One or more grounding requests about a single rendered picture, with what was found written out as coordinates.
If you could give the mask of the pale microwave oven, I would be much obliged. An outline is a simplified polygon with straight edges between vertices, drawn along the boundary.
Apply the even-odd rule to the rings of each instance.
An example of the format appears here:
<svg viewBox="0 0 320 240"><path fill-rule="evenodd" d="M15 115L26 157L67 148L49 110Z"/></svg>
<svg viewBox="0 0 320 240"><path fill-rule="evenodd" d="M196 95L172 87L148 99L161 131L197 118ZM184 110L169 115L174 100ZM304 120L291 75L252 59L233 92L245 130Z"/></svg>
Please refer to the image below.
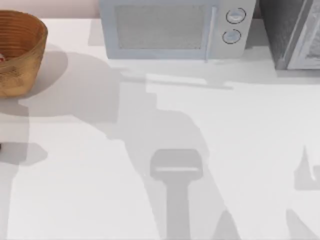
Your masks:
<svg viewBox="0 0 320 240"><path fill-rule="evenodd" d="M99 0L110 59L242 56L256 0Z"/></svg>

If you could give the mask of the wooden basket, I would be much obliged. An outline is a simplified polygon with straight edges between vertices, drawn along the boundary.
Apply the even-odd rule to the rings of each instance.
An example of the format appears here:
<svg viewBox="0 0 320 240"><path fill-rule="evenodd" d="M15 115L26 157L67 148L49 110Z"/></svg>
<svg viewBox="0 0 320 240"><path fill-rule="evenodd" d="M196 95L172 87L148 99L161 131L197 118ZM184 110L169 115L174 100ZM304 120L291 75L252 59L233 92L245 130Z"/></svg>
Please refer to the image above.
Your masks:
<svg viewBox="0 0 320 240"><path fill-rule="evenodd" d="M36 16L0 10L0 98L20 97L34 86L48 37L47 26Z"/></svg>

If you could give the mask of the grey cabinet door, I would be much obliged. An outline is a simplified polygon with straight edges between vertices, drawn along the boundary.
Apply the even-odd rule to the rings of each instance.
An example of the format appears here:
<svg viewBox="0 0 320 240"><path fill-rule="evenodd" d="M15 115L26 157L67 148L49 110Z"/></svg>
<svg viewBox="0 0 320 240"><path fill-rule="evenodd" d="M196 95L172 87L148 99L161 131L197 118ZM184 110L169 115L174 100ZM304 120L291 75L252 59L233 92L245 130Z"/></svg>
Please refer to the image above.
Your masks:
<svg viewBox="0 0 320 240"><path fill-rule="evenodd" d="M320 0L305 0L293 34L289 70L320 70Z"/></svg>

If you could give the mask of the microwave door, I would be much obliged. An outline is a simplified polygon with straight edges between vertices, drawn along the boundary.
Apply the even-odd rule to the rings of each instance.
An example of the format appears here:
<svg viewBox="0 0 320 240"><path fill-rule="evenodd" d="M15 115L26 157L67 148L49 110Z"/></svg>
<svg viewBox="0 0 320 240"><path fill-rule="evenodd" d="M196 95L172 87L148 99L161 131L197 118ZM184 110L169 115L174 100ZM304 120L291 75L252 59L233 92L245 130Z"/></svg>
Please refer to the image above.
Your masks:
<svg viewBox="0 0 320 240"><path fill-rule="evenodd" d="M99 0L109 59L205 60L217 0Z"/></svg>

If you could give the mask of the microwave knob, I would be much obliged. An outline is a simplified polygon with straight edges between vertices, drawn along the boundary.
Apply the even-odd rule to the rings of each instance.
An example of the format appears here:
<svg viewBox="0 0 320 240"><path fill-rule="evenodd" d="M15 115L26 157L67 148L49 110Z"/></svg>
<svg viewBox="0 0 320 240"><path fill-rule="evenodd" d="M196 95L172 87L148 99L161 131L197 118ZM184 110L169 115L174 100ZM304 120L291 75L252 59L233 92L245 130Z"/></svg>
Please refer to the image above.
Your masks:
<svg viewBox="0 0 320 240"><path fill-rule="evenodd" d="M230 24L239 24L246 18L246 11L243 8L234 8L227 12L226 20Z"/></svg>
<svg viewBox="0 0 320 240"><path fill-rule="evenodd" d="M227 30L222 35L223 42L228 45L232 45L239 42L241 38L242 38L242 34L237 29Z"/></svg>

